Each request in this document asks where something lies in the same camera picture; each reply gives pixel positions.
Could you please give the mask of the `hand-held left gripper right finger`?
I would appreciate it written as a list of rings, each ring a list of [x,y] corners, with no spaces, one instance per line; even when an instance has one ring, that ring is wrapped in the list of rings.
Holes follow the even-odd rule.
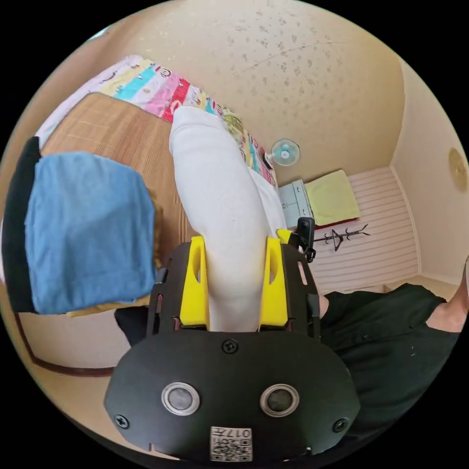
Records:
[[[284,327],[288,321],[281,242],[268,237],[261,292],[259,326]]]

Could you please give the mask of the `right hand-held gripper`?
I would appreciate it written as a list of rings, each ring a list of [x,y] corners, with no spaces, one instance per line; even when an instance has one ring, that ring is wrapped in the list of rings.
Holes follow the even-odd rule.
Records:
[[[293,246],[298,252],[303,254],[307,263],[312,263],[316,257],[316,250],[312,245],[307,243],[307,240],[302,238],[297,232],[288,229],[278,229],[276,234],[281,244],[289,244]]]

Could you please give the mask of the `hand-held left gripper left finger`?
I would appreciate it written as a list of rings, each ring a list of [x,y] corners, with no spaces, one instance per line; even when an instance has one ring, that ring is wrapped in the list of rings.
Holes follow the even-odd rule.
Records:
[[[209,327],[209,292],[205,242],[191,239],[179,319],[184,327]]]

